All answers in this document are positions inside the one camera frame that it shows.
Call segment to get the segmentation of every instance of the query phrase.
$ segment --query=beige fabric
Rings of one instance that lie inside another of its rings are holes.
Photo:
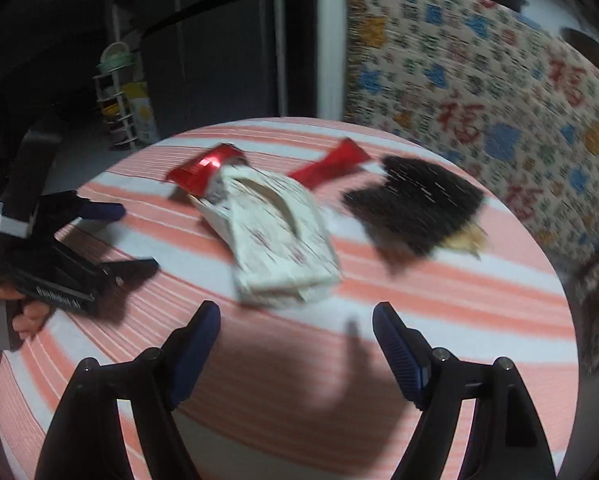
[[[599,249],[599,70],[489,0],[348,8],[347,120],[439,153],[545,251],[588,261]]]

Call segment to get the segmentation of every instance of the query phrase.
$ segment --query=human hand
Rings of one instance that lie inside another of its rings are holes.
[[[0,300],[23,300],[24,295],[10,283],[0,282]],[[50,314],[50,307],[41,301],[24,301],[23,313],[12,320],[12,327],[23,339],[29,338],[41,329]]]

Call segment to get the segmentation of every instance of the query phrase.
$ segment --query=red foil wrapper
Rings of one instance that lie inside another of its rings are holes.
[[[169,171],[170,180],[197,198],[203,198],[211,178],[225,164],[248,164],[246,155],[233,144],[219,144]]]
[[[354,140],[346,138],[322,160],[294,171],[289,174],[289,177],[313,190],[324,182],[351,173],[358,164],[369,160],[372,160],[372,157],[368,153],[362,150]]]

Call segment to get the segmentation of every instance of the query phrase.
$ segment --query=pink and white striped fabric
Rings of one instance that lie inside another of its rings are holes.
[[[118,304],[111,320],[57,311],[44,330],[0,365],[0,432],[15,476],[32,480],[44,435],[76,364],[127,361],[160,346],[203,300],[222,311],[220,338],[192,397],[175,417],[204,480],[389,479],[419,412],[406,402],[374,339],[371,312],[390,301],[407,325],[460,358],[511,357],[535,402],[557,466],[577,400],[575,332],[547,258],[488,194],[479,223],[481,258],[439,250],[390,276],[340,192],[379,178],[379,166],[317,190],[343,268],[332,297],[305,308],[252,310],[236,302],[231,253],[192,205],[171,197],[166,173],[219,142],[252,165],[288,173],[321,158],[343,137],[375,160],[385,153],[453,164],[390,134],[351,124],[249,120],[186,132],[120,162],[80,193],[121,202],[116,224],[77,223],[65,243],[95,259],[153,256],[161,272]],[[465,402],[444,478],[457,477],[472,413]],[[135,477],[150,479],[132,411],[120,402]]]

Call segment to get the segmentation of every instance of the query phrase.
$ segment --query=crumpled paper packaging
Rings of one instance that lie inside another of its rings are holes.
[[[222,166],[206,198],[190,199],[233,251],[244,303],[297,306],[325,298],[341,280],[317,203],[294,179]]]

